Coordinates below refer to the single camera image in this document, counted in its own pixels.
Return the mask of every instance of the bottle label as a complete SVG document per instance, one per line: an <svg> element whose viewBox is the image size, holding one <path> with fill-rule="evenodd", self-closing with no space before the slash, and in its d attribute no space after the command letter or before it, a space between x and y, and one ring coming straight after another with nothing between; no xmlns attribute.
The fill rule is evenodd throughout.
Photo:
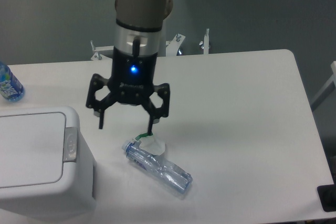
<svg viewBox="0 0 336 224"><path fill-rule="evenodd" d="M19 97L22 93L22 90L22 84L12 73L7 74L5 76L5 80L0 82L0 93L8 100Z"/></svg>
<svg viewBox="0 0 336 224"><path fill-rule="evenodd" d="M133 157L130 157L137 165L139 165L142 169L145 169L145 170L147 170L146 169L146 167L143 165L143 164L141 164L139 161L137 161L135 158L133 158Z"/></svg>

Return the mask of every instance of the plastic bottle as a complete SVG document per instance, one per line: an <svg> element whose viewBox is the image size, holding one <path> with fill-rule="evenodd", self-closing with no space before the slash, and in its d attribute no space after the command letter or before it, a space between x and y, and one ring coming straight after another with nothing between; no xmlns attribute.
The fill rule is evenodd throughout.
<svg viewBox="0 0 336 224"><path fill-rule="evenodd" d="M139 145L139 142L126 142L122 147L126 152L126 157L179 193L184 194L193 181L191 175L166 160L163 155L154 156L140 149Z"/></svg>
<svg viewBox="0 0 336 224"><path fill-rule="evenodd" d="M0 94L8 101L17 102L25 94L25 89L13 75L9 66L0 61Z"/></svg>

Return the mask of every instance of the robotic arm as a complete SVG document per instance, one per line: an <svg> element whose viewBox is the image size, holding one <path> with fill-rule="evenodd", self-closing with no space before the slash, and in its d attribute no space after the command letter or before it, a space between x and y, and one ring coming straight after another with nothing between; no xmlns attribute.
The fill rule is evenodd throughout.
<svg viewBox="0 0 336 224"><path fill-rule="evenodd" d="M100 129L105 110L116 102L142 105L150 116L148 134L152 134L154 123L169 115L169 84L153 84L161 28L169 14L167 5L170 5L170 0L116 0L117 27L111 78L94 74L86 103L99 116ZM110 93L98 101L95 93L104 86ZM150 100L154 92L163 100L160 108Z"/></svg>

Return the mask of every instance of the blue led light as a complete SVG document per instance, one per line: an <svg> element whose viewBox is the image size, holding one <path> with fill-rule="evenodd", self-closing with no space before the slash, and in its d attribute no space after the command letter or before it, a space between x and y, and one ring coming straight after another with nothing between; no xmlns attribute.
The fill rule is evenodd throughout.
<svg viewBox="0 0 336 224"><path fill-rule="evenodd" d="M133 65L133 66L131 67L131 73L132 73L132 74L137 74L138 72L139 72L138 68L137 68L135 65Z"/></svg>

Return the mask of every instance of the green strip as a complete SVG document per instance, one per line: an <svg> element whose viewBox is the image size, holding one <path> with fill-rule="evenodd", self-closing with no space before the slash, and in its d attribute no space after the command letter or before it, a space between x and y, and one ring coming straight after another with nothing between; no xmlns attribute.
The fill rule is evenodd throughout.
<svg viewBox="0 0 336 224"><path fill-rule="evenodd" d="M140 134L139 136L137 136L135 138L135 140L139 141L140 138L142 138L142 137L148 137L148 136L152 136L152 135L153 135L153 132L151 134L149 134L149 135L148 135L148 133L143 133L143 134Z"/></svg>

